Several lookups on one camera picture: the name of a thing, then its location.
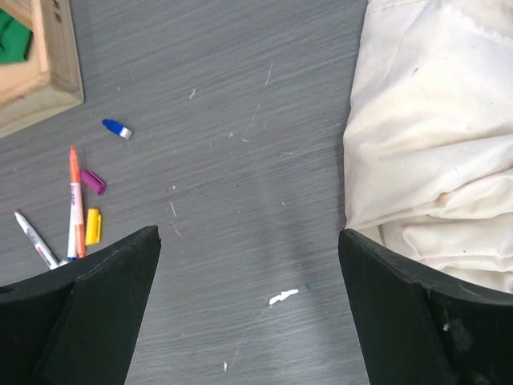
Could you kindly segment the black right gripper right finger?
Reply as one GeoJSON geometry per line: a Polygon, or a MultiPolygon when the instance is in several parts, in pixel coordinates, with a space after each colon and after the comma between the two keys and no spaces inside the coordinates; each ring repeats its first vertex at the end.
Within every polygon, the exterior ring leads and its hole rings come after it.
{"type": "Polygon", "coordinates": [[[372,384],[510,384],[512,296],[453,278],[352,229],[338,255],[372,384]]]}

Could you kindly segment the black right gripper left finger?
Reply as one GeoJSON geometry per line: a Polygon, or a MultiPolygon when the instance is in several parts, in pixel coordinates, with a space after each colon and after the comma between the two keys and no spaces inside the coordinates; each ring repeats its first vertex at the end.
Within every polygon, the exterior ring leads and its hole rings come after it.
{"type": "Polygon", "coordinates": [[[161,250],[144,227],[1,288],[3,384],[123,384],[161,250]]]}

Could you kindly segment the orange highlighter pen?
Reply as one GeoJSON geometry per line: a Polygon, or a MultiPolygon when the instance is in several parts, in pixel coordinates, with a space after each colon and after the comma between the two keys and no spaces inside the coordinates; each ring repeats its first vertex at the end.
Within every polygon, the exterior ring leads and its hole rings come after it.
{"type": "Polygon", "coordinates": [[[75,235],[75,252],[78,258],[85,257],[85,230],[83,220],[83,199],[81,192],[81,178],[79,170],[79,161],[75,147],[70,150],[70,169],[71,169],[71,211],[72,226],[75,235]]]}

